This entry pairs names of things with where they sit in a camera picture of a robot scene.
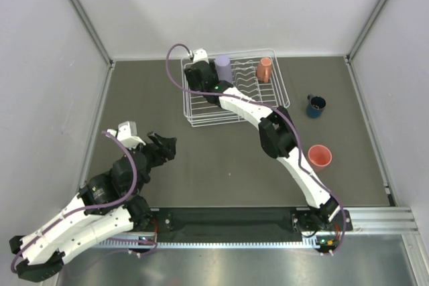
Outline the lavender plastic cup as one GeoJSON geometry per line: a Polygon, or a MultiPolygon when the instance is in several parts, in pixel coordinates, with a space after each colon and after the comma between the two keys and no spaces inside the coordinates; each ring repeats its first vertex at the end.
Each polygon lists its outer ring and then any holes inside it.
{"type": "Polygon", "coordinates": [[[214,59],[214,64],[219,80],[224,80],[232,84],[233,71],[229,57],[225,55],[217,56],[214,59]]]}

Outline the pink handled mug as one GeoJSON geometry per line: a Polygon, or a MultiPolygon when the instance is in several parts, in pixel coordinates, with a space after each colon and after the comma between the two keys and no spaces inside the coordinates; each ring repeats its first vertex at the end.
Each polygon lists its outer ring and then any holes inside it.
{"type": "Polygon", "coordinates": [[[256,70],[256,77],[259,81],[268,83],[272,73],[272,60],[270,57],[260,59],[256,70]]]}

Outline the pink plastic cup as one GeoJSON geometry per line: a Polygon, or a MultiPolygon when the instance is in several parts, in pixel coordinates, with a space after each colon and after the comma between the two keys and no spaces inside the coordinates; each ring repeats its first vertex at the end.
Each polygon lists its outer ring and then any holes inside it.
{"type": "Polygon", "coordinates": [[[321,171],[332,161],[330,149],[324,145],[313,145],[307,153],[307,160],[314,171],[321,171]]]}

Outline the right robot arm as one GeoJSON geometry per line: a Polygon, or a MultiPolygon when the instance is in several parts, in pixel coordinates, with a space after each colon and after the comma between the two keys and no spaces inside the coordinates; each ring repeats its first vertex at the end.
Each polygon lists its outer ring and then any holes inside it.
{"type": "Polygon", "coordinates": [[[304,194],[317,228],[330,229],[337,222],[337,214],[347,219],[341,203],[304,159],[299,135],[284,107],[258,102],[230,82],[220,80],[212,62],[193,63],[184,69],[184,76],[187,92],[199,94],[207,102],[235,113],[258,130],[261,148],[288,170],[304,194]]]}

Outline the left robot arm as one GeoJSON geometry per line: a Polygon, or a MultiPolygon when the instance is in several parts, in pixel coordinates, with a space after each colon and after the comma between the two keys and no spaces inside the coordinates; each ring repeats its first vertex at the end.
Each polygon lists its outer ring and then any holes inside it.
{"type": "Polygon", "coordinates": [[[150,143],[138,136],[103,131],[123,154],[109,171],[81,187],[53,219],[26,236],[9,241],[15,255],[11,271],[20,279],[39,283],[59,273],[77,255],[117,234],[145,230],[156,223],[142,187],[150,171],[176,156],[177,139],[148,133],[150,143]]]}

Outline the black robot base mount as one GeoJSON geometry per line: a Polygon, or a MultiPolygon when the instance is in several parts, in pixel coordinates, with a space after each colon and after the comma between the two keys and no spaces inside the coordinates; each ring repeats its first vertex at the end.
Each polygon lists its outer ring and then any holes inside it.
{"type": "Polygon", "coordinates": [[[160,242],[292,242],[316,238],[318,252],[333,251],[353,231],[349,212],[326,227],[315,224],[309,208],[158,208],[153,210],[160,242]]]}

